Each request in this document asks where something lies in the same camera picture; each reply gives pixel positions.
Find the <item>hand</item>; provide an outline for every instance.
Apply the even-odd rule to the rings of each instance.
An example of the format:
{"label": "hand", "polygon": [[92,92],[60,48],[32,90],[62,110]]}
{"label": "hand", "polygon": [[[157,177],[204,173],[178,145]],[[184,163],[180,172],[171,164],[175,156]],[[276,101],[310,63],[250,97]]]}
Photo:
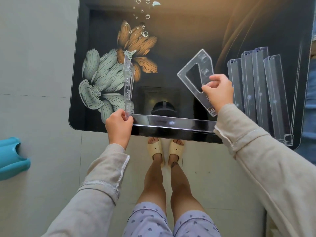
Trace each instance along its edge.
{"label": "hand", "polygon": [[119,144],[126,150],[131,137],[133,117],[126,121],[125,111],[118,109],[105,121],[105,128],[109,136],[109,144]]}
{"label": "hand", "polygon": [[211,75],[210,80],[202,86],[202,90],[208,95],[216,113],[219,113],[224,105],[234,103],[234,88],[232,82],[224,74]]}

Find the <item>gray tile floor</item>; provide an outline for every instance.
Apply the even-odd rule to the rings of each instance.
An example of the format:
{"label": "gray tile floor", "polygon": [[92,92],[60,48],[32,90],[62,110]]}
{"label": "gray tile floor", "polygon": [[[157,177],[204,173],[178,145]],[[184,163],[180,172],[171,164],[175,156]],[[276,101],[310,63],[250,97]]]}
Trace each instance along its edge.
{"label": "gray tile floor", "polygon": [[[27,172],[0,182],[0,232],[40,236],[76,193],[108,144],[106,133],[68,124],[79,0],[2,0],[0,5],[0,139],[22,141]],[[143,188],[151,160],[146,137],[133,136],[131,155],[109,237],[117,237]],[[163,140],[165,155],[169,140]],[[222,236],[260,236],[263,207],[251,183],[220,144],[186,142],[183,163],[194,196]],[[170,208],[170,171],[163,168]]]}

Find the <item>beige slipper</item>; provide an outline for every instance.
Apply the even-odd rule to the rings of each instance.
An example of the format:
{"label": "beige slipper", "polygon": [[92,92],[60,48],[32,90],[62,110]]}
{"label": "beige slipper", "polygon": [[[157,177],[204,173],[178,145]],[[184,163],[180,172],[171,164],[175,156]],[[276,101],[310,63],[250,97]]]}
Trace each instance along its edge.
{"label": "beige slipper", "polygon": [[161,167],[163,167],[165,165],[165,159],[163,156],[163,149],[162,149],[161,140],[158,139],[158,141],[153,143],[153,144],[147,144],[147,149],[148,149],[149,156],[151,159],[153,159],[154,154],[160,153],[162,155]]}
{"label": "beige slipper", "polygon": [[179,156],[178,162],[180,159],[182,159],[183,156],[183,151],[184,151],[184,141],[183,145],[179,145],[177,143],[174,143],[173,140],[170,141],[170,145],[169,145],[169,156],[170,154],[175,154],[177,156]]}

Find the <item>beige long sleeve shirt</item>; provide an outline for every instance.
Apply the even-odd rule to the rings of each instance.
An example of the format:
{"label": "beige long sleeve shirt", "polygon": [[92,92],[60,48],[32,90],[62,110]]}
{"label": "beige long sleeve shirt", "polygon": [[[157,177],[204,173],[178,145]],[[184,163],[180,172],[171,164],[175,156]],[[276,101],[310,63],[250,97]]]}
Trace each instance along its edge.
{"label": "beige long sleeve shirt", "polygon": [[[214,132],[249,178],[283,236],[316,236],[316,167],[260,128],[234,104],[218,113]],[[107,236],[130,156],[106,147],[84,183],[43,236]]]}

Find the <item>shorts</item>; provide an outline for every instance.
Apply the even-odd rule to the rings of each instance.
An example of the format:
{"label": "shorts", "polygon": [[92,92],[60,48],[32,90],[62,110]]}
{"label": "shorts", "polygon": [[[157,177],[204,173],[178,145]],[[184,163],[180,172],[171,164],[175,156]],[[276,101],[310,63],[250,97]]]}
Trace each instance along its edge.
{"label": "shorts", "polygon": [[154,203],[137,204],[127,221],[123,237],[221,237],[212,219],[202,211],[187,211],[177,220],[173,233],[167,217]]}

